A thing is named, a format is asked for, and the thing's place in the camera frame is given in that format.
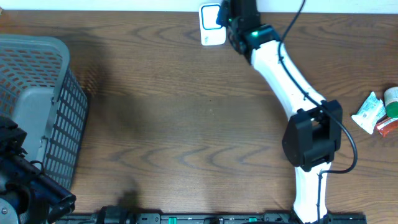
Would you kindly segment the green lid jar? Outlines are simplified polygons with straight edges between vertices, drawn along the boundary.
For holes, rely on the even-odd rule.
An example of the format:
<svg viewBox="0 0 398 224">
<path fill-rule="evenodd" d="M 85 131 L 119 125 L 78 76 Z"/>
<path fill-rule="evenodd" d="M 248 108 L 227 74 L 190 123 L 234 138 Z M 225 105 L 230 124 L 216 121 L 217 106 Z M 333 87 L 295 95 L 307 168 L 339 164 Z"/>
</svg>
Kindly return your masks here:
<svg viewBox="0 0 398 224">
<path fill-rule="evenodd" d="M 384 92 L 386 114 L 390 118 L 398 117 L 398 87 L 392 87 Z"/>
</svg>

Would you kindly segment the teal wipes packet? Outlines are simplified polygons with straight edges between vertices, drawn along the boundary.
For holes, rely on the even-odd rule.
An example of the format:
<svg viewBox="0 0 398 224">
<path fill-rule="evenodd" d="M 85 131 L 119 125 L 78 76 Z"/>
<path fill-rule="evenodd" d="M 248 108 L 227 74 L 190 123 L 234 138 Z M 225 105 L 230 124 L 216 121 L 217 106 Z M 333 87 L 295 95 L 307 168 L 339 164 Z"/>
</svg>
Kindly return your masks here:
<svg viewBox="0 0 398 224">
<path fill-rule="evenodd" d="M 376 123 L 386 115 L 384 103 L 371 92 L 366 98 L 358 112 L 351 116 L 353 121 L 364 129 L 368 134 L 374 132 Z"/>
</svg>

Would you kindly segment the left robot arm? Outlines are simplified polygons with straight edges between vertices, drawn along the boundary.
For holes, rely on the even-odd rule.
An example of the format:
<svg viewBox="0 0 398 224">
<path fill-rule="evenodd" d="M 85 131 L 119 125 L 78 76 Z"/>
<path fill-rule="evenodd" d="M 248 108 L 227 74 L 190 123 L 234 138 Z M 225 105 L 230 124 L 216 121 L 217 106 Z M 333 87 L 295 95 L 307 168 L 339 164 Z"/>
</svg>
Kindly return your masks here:
<svg viewBox="0 0 398 224">
<path fill-rule="evenodd" d="M 92 215 L 76 215 L 76 196 L 51 179 L 40 161 L 25 159 L 27 133 L 1 118 L 1 223 L 135 223 L 125 209 L 106 206 Z"/>
</svg>

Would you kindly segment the red candy bar wrapper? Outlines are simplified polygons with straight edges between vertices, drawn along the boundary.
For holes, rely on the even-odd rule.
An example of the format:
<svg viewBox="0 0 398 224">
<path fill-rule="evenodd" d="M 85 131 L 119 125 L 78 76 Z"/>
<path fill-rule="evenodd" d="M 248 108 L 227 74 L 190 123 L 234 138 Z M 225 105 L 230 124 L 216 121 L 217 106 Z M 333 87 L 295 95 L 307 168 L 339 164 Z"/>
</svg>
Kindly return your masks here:
<svg viewBox="0 0 398 224">
<path fill-rule="evenodd" d="M 376 131 L 386 137 L 391 131 L 397 129 L 397 118 L 386 117 L 375 126 Z"/>
</svg>

